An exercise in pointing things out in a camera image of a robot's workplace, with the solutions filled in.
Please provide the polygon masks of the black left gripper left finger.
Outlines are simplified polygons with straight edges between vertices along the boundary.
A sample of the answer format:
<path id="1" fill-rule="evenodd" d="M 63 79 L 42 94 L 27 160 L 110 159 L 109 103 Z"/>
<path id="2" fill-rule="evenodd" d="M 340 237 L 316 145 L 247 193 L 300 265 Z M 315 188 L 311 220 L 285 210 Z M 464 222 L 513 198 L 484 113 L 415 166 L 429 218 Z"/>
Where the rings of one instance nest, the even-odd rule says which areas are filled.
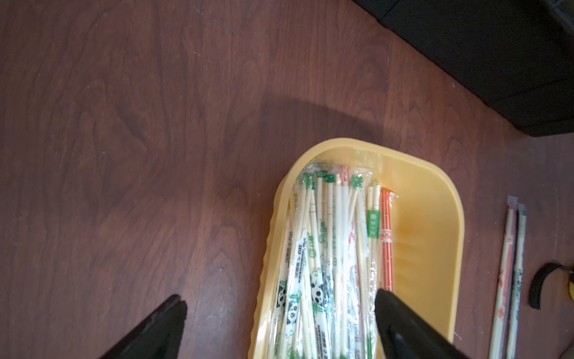
<path id="1" fill-rule="evenodd" d="M 178 358 L 188 307 L 168 297 L 102 358 Z"/>

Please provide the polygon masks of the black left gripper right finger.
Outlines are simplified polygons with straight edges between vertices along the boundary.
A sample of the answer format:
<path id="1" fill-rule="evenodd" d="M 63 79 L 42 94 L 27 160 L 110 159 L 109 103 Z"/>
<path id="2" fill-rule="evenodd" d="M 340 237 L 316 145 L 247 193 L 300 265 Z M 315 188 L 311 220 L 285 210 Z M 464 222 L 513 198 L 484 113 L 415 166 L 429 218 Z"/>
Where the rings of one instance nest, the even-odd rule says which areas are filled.
<path id="1" fill-rule="evenodd" d="M 375 317 L 387 358 L 465 358 L 394 293 L 379 289 Z"/>

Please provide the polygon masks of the red print chopsticks pair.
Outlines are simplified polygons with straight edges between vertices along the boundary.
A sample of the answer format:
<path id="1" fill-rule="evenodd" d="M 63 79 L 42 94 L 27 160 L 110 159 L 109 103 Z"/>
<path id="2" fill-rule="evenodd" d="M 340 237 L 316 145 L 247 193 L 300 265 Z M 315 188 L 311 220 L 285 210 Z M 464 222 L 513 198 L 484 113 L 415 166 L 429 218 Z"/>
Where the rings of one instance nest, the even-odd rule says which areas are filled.
<path id="1" fill-rule="evenodd" d="M 493 326 L 490 338 L 488 358 L 502 358 L 505 336 L 505 323 L 511 295 L 511 279 L 513 273 L 514 245 L 517 235 L 518 198 L 508 196 L 505 235 L 502 246 L 502 256 L 496 290 L 496 305 L 493 315 Z"/>

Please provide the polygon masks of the green panda chopsticks pair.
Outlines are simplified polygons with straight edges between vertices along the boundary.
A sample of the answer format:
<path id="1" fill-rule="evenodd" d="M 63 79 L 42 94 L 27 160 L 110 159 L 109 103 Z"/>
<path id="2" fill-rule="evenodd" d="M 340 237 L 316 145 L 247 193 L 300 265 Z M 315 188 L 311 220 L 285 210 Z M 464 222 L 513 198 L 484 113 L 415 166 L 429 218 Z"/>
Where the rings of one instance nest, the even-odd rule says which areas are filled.
<path id="1" fill-rule="evenodd" d="M 517 351 L 517 334 L 520 317 L 520 302 L 523 286 L 523 257 L 526 241 L 526 223 L 528 212 L 526 207 L 518 204 L 517 249 L 514 263 L 514 276 L 512 286 L 511 311 L 509 317 L 508 343 L 506 358 L 515 359 Z"/>

